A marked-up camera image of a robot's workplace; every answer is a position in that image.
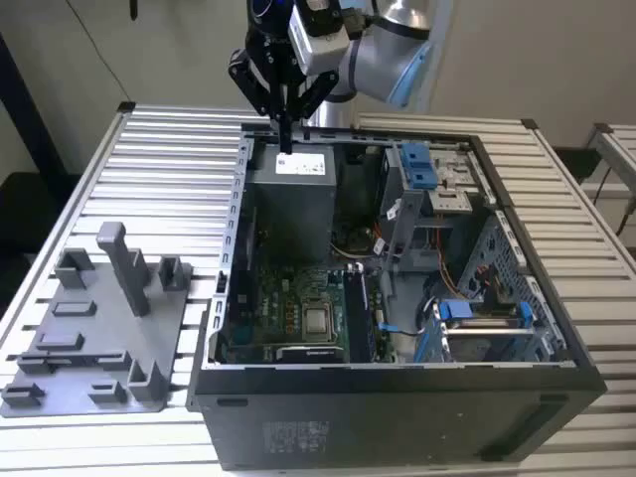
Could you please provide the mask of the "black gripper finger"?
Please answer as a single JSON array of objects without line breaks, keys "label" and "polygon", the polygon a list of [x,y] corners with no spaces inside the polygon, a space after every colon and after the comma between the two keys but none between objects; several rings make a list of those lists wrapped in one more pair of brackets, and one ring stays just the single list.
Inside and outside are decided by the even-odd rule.
[{"label": "black gripper finger", "polygon": [[300,87],[305,83],[303,73],[295,74],[287,84],[284,110],[284,152],[292,152],[292,126],[300,119],[308,119],[329,95],[339,80],[335,71],[321,73],[302,93]]},{"label": "black gripper finger", "polygon": [[278,143],[281,153],[286,152],[286,109],[283,88],[277,70],[276,56],[271,48],[257,50],[256,62],[246,49],[231,54],[228,73],[261,116],[267,115],[277,124]]}]

